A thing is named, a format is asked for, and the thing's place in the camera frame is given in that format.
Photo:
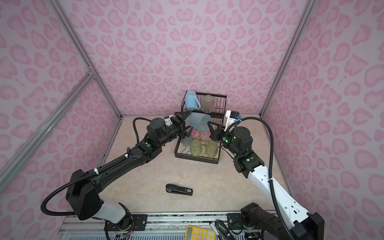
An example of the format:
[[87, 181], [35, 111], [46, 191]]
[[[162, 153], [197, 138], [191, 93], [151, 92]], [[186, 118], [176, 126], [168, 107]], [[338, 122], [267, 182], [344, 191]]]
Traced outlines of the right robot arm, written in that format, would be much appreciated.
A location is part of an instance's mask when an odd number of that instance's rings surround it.
[[263, 210], [251, 203], [241, 209], [244, 220], [260, 228], [278, 240], [322, 240], [325, 221], [319, 213], [311, 214], [301, 206], [274, 178], [272, 169], [267, 167], [253, 151], [251, 132], [245, 127], [233, 124], [225, 128], [208, 122], [210, 138], [219, 141], [234, 155], [234, 166], [264, 194], [272, 203], [276, 214]]

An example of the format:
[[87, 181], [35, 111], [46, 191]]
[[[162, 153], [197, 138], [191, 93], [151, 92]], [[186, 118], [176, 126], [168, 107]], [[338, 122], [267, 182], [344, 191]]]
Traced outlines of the teal textured cup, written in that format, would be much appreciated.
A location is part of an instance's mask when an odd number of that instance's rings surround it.
[[192, 112], [185, 123], [198, 131], [207, 132], [209, 131], [208, 121], [211, 120], [212, 117], [208, 114]]
[[181, 144], [184, 146], [184, 147], [190, 147], [191, 144], [192, 144], [192, 141], [193, 141], [193, 136], [190, 135], [189, 137], [185, 137], [181, 140]]

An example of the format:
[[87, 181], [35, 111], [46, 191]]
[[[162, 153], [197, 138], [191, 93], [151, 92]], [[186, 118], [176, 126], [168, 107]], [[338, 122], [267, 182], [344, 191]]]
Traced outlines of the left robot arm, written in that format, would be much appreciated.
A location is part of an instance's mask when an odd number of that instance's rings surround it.
[[99, 196], [108, 185], [129, 171], [149, 163], [161, 152], [162, 147], [178, 137], [188, 134], [186, 119], [191, 112], [176, 112], [165, 119], [150, 120], [147, 133], [133, 148], [119, 158], [94, 170], [78, 170], [72, 174], [73, 185], [68, 187], [66, 199], [79, 220], [95, 218], [128, 227], [132, 215], [122, 204], [114, 205]]

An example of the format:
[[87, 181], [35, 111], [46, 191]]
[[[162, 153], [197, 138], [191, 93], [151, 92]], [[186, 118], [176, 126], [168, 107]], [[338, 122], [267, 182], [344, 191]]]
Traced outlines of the green cup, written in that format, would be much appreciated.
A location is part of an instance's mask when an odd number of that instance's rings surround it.
[[209, 141], [206, 144], [205, 155], [208, 158], [215, 158], [215, 156], [217, 155], [217, 152], [218, 152], [218, 144], [217, 144], [217, 142]]
[[204, 97], [202, 99], [201, 110], [206, 114], [210, 114], [214, 111], [214, 98], [213, 98], [213, 96], [204, 95]]
[[203, 147], [202, 147], [202, 143], [200, 140], [198, 140], [198, 139], [192, 140], [191, 145], [190, 145], [190, 152], [191, 152], [191, 155], [194, 157], [198, 157], [202, 154]]

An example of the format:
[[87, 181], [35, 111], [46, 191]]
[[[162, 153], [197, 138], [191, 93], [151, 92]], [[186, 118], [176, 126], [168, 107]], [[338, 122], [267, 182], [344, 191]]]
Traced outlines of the opaque pink plastic cup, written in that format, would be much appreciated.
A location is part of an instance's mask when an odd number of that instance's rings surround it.
[[192, 130], [191, 136], [193, 138], [197, 138], [199, 135], [200, 135], [200, 132], [198, 130], [196, 130], [196, 129]]

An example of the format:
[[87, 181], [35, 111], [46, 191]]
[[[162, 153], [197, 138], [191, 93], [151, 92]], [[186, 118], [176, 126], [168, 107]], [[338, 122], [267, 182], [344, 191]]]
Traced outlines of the clear pink plastic cup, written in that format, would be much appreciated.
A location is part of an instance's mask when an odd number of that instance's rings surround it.
[[210, 131], [207, 131], [207, 132], [202, 132], [202, 131], [198, 131], [199, 132], [199, 140], [200, 141], [203, 141], [203, 142], [209, 142], [211, 141], [211, 138], [210, 138]]

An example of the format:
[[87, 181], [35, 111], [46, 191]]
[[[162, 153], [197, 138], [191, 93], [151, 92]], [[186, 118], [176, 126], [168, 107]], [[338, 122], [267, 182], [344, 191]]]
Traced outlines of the white mug blue handle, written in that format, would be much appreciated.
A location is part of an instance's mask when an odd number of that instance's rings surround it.
[[201, 103], [198, 100], [197, 93], [194, 91], [187, 91], [185, 96], [185, 107], [188, 111], [200, 110]]

